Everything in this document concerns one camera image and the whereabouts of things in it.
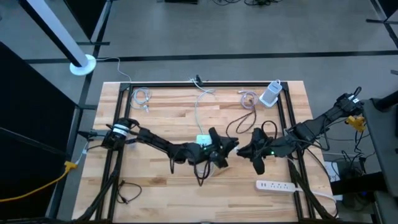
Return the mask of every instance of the white power strip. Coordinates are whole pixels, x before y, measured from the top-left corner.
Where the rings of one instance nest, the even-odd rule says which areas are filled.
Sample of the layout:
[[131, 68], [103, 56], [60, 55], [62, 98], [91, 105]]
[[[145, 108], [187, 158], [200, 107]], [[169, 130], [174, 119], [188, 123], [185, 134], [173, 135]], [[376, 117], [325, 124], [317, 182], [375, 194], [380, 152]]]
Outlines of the white power strip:
[[[274, 192], [274, 193], [294, 193], [296, 191], [299, 192], [303, 191], [303, 189], [296, 188], [296, 186], [290, 182], [278, 182], [278, 181], [269, 181], [269, 180], [257, 180], [256, 190], [265, 191], [265, 192]], [[314, 191], [312, 191], [312, 193], [314, 195], [329, 198], [336, 203], [336, 199], [334, 199], [332, 195], [327, 195], [321, 192], [314, 192]]]
[[296, 191], [296, 186], [293, 183], [257, 180], [256, 189], [267, 192], [285, 192], [293, 193]]

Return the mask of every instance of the floor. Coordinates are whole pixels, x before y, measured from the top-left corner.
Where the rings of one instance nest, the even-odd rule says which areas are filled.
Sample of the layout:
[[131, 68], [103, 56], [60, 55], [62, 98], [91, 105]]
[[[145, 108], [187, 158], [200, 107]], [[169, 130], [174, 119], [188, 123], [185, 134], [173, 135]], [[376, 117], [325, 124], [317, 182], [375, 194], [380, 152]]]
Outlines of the floor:
[[[61, 0], [46, 0], [76, 41], [87, 41], [83, 31]], [[20, 8], [17, 1], [0, 2], [0, 41], [23, 59], [64, 58], [61, 51]], [[367, 0], [284, 0], [268, 7], [250, 7], [243, 1], [217, 6], [210, 0], [199, 5], [172, 4], [155, 0], [120, 0], [113, 2], [100, 57], [250, 54], [292, 52], [337, 52], [397, 50], [377, 19]], [[92, 54], [93, 47], [82, 50]], [[204, 80], [304, 80], [314, 116], [330, 108], [344, 92], [363, 88], [360, 98], [382, 97], [398, 86], [398, 56], [266, 58], [233, 60], [184, 60], [158, 62], [123, 62], [121, 70], [134, 81], [183, 81], [200, 75]], [[32, 65], [73, 101], [80, 98], [84, 77], [75, 77], [67, 63]], [[117, 63], [99, 63], [91, 81], [87, 104], [98, 103], [103, 82], [127, 81], [117, 70]], [[88, 130], [95, 113], [86, 112], [81, 129]], [[337, 124], [330, 138], [354, 138], [352, 128]], [[78, 139], [74, 158], [84, 145]], [[341, 150], [353, 154], [354, 143], [331, 141], [330, 161], [341, 157]], [[365, 154], [373, 147], [369, 138], [361, 143]], [[376, 157], [366, 162], [368, 172], [379, 171]], [[69, 219], [77, 194], [81, 170], [68, 176], [62, 219]], [[369, 222], [369, 215], [340, 211], [345, 220]]]

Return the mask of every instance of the concrete floor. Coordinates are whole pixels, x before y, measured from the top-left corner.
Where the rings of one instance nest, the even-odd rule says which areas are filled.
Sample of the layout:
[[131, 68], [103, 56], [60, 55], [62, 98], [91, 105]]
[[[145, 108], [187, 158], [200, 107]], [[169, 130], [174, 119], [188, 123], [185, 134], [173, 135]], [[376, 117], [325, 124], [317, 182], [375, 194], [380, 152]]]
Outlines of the concrete floor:
[[[61, 0], [47, 1], [76, 41], [87, 41]], [[0, 2], [0, 41], [24, 59], [63, 58], [61, 51], [13, 0]], [[155, 0], [120, 0], [113, 3], [100, 57], [250, 54], [397, 50], [367, 0], [284, 0], [269, 7], [249, 7], [243, 2], [217, 6], [210, 0], [199, 5], [156, 3]], [[93, 48], [83, 51], [92, 54]], [[395, 91], [398, 56], [275, 58], [234, 60], [186, 60], [123, 62], [121, 70], [134, 81], [182, 81], [199, 74], [207, 80], [304, 80], [314, 116], [330, 108], [344, 92], [363, 88], [360, 98], [381, 97]], [[73, 101], [80, 98], [84, 77], [74, 77], [68, 64], [32, 65]], [[97, 104], [103, 82], [127, 81], [117, 63], [99, 63], [87, 103]], [[95, 113], [85, 113], [81, 129], [89, 130]], [[329, 132], [337, 139], [354, 138], [352, 128], [337, 124]], [[73, 158], [84, 141], [78, 139]], [[332, 153], [353, 153], [353, 142], [331, 141]], [[361, 143], [365, 154], [374, 149], [369, 138]], [[339, 158], [325, 154], [325, 160]], [[377, 158], [366, 163], [368, 172], [379, 171]], [[69, 219], [75, 204], [81, 168], [68, 176], [60, 216]], [[340, 210], [345, 220], [370, 221], [369, 215]]]

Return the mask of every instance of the wooden tabletop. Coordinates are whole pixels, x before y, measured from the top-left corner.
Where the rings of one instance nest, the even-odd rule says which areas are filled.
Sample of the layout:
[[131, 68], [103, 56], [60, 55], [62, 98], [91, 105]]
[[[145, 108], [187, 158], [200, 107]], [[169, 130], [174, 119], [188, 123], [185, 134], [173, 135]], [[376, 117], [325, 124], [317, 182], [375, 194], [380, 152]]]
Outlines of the wooden tabletop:
[[[93, 128], [107, 129], [112, 124], [120, 83], [104, 83]], [[307, 94], [303, 82], [288, 82], [294, 115], [297, 122], [312, 119]], [[248, 113], [240, 104], [239, 90], [252, 90], [261, 94], [261, 87], [219, 87], [215, 96], [206, 95], [198, 104], [199, 120], [205, 130], [215, 127], [218, 134], [225, 136], [228, 123]], [[195, 122], [194, 104], [202, 93], [196, 87], [191, 88], [151, 88], [152, 98], [149, 113], [144, 110], [131, 110], [130, 118], [137, 119], [142, 127], [148, 128], [174, 143], [195, 142], [200, 130]], [[290, 126], [285, 97], [282, 96], [285, 117]], [[265, 120], [278, 125], [281, 136], [278, 109], [274, 106], [265, 109], [260, 103], [256, 106], [259, 127]], [[249, 126], [253, 117], [242, 125]], [[236, 124], [229, 129], [231, 136], [239, 138], [240, 146], [245, 146], [251, 138], [251, 131], [235, 133]], [[274, 134], [271, 124], [266, 125], [266, 133]], [[100, 144], [94, 141], [90, 145]], [[319, 149], [310, 150], [323, 161]], [[100, 190], [107, 151], [96, 148], [86, 157], [83, 175], [75, 204], [73, 218], [79, 217]], [[331, 195], [328, 177], [316, 160], [306, 153], [304, 156], [310, 187], [314, 191]], [[257, 175], [249, 159], [238, 157], [234, 151], [229, 154], [229, 167], [216, 169], [212, 177], [198, 186], [193, 175], [193, 167], [188, 164], [175, 165], [174, 174], [170, 173], [169, 158], [154, 148], [143, 144], [126, 146], [123, 156], [121, 179], [142, 186], [142, 194], [128, 205], [116, 204], [114, 222], [290, 222], [297, 215], [292, 195], [258, 192], [254, 189], [256, 180], [275, 180], [290, 182], [287, 159], [267, 157], [264, 161], [266, 172]], [[138, 193], [137, 187], [125, 185], [121, 193], [131, 198]], [[109, 195], [105, 200], [103, 216], [108, 211]], [[308, 216], [305, 200], [302, 196], [303, 212]], [[333, 201], [318, 197], [330, 213], [335, 213]]]

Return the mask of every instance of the yellow cable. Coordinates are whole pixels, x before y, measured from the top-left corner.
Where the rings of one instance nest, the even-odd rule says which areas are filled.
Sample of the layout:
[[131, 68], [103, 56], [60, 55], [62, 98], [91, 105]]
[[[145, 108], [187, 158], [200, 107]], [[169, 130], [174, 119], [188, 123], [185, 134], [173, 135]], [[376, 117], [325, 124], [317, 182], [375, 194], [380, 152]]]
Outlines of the yellow cable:
[[21, 199], [21, 198], [30, 196], [31, 194], [34, 194], [34, 193], [36, 193], [36, 192], [38, 192], [38, 191], [40, 191], [40, 190], [43, 190], [44, 188], [46, 188], [46, 187], [48, 187], [48, 186], [50, 186], [50, 185], [52, 185], [52, 184], [57, 183], [58, 181], [60, 181], [62, 178], [64, 178], [64, 177], [69, 173], [69, 171], [70, 171], [71, 169], [75, 169], [76, 167], [77, 167], [76, 164], [74, 164], [74, 163], [72, 163], [72, 162], [69, 162], [69, 161], [66, 161], [66, 162], [65, 162], [65, 172], [64, 172], [59, 178], [57, 178], [57, 179], [51, 181], [50, 183], [48, 183], [48, 184], [46, 184], [46, 185], [44, 185], [44, 186], [42, 186], [42, 187], [37, 188], [37, 189], [35, 189], [35, 190], [33, 190], [33, 191], [29, 192], [29, 193], [26, 193], [26, 194], [24, 194], [24, 195], [21, 195], [21, 196], [18, 196], [18, 197], [13, 197], [13, 198], [0, 199], [0, 203], [1, 203], [1, 202], [10, 202], [10, 201], [13, 201], [13, 200], [18, 200], [18, 199]]

